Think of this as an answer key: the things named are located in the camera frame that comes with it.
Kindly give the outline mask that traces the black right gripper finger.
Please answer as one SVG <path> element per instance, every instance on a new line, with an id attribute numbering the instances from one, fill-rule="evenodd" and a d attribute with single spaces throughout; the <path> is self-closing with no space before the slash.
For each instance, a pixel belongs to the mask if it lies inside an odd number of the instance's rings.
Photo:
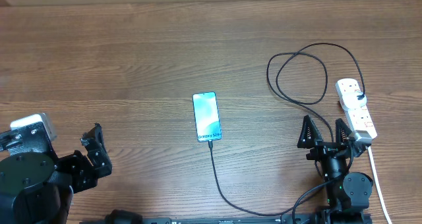
<path id="1" fill-rule="evenodd" d="M 349 141 L 350 128 L 342 119 L 336 119 L 336 143 L 344 144 Z"/>
<path id="2" fill-rule="evenodd" d="M 298 148 L 314 148 L 322 142 L 322 134 L 309 115 L 304 116 Z"/>

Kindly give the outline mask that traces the blue Galaxy smartphone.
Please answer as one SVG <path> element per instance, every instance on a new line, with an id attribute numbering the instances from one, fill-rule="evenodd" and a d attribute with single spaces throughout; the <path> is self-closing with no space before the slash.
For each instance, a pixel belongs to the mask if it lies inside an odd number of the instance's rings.
<path id="1" fill-rule="evenodd" d="M 193 94 L 196 136 L 199 142 L 220 140 L 222 127 L 215 92 Z"/>

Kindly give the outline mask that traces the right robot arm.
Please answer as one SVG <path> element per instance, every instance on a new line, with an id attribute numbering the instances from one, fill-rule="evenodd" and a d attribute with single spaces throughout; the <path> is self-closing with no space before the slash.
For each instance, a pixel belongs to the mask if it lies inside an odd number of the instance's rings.
<path id="1" fill-rule="evenodd" d="M 320 163 L 324 182 L 306 191 L 295 207 L 308 194 L 326 189 L 328 205 L 310 214 L 308 223 L 371 223 L 363 214 L 369 207 L 374 181 L 370 176 L 349 170 L 356 157 L 370 148 L 373 139 L 364 130 L 352 131 L 342 119 L 336 120 L 336 140 L 325 142 L 310 116 L 303 118 L 298 148 L 308 149 L 306 158 Z"/>

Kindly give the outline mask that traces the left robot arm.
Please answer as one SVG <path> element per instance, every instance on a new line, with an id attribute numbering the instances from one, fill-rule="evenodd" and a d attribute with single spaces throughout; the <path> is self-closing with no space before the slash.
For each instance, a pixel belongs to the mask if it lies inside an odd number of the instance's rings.
<path id="1" fill-rule="evenodd" d="M 2 223 L 66 223 L 74 194 L 112 172 L 100 124 L 80 141 L 86 155 L 58 157 L 41 122 L 1 133 Z"/>

